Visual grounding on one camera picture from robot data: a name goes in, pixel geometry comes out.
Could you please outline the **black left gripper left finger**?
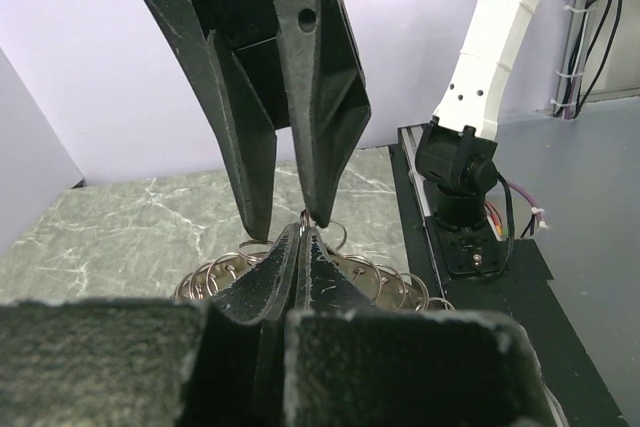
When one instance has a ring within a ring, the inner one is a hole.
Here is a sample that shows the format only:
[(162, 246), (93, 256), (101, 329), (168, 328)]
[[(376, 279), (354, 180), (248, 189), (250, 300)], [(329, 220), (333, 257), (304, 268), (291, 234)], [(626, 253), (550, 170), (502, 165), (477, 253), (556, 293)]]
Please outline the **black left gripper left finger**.
[(206, 301), (22, 301), (1, 309), (5, 426), (278, 426), (299, 247)]

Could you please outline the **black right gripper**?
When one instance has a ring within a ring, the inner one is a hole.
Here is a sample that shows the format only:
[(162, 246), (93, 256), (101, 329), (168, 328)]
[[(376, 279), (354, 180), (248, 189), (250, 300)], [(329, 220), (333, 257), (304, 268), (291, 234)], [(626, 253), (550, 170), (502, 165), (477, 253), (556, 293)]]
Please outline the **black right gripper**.
[(262, 241), (271, 225), (276, 134), (232, 50), (277, 36), (304, 204), (327, 226), (371, 117), (343, 0), (143, 1), (216, 136), (242, 224)]

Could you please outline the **round metal key ring plate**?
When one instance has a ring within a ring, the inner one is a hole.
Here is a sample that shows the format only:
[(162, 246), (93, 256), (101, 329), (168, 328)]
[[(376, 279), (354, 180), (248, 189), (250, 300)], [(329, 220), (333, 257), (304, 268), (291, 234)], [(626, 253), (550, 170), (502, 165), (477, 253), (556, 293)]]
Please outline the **round metal key ring plate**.
[[(338, 244), (326, 244), (320, 230), (308, 221), (300, 229), (297, 252), (296, 296), (304, 307), (319, 310), (349, 309), (358, 305), (384, 311), (453, 311), (451, 301), (430, 293), (425, 281), (410, 272), (377, 263), (365, 256), (345, 254), (340, 249), (348, 238), (346, 227)], [(208, 300), (243, 277), (251, 276), (286, 258), (286, 249), (275, 241), (246, 240), (235, 251), (209, 260), (187, 273), (174, 288), (175, 300)]]

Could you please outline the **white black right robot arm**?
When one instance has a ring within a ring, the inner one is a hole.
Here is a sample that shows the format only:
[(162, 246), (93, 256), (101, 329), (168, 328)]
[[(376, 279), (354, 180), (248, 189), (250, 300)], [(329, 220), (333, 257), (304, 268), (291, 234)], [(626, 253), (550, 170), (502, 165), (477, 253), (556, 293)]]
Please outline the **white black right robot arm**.
[[(304, 205), (329, 223), (370, 119), (343, 0), (143, 0), (217, 138), (246, 232), (267, 238), (276, 133), (289, 128)], [(541, 0), (477, 0), (418, 169), (442, 190), (493, 187), (502, 97)]]

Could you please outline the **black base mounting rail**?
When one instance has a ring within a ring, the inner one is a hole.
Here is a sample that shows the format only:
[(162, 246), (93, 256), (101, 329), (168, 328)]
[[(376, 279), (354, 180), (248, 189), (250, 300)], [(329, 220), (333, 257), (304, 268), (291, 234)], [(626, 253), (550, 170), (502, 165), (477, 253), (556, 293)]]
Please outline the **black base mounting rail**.
[(420, 125), (401, 127), (390, 146), (408, 265), (457, 309), (509, 315), (526, 330), (544, 379), (572, 426), (623, 426), (626, 421), (551, 289), (553, 278), (534, 240), (509, 249), (493, 226), (444, 229), (433, 214), (436, 187), (415, 167)]

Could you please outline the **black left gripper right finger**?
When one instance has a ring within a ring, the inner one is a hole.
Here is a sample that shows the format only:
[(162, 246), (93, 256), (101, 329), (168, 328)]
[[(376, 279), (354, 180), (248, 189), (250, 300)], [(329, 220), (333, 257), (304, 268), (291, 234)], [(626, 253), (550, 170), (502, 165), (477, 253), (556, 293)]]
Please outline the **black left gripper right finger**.
[(288, 426), (561, 426), (525, 329), (484, 311), (287, 315)]

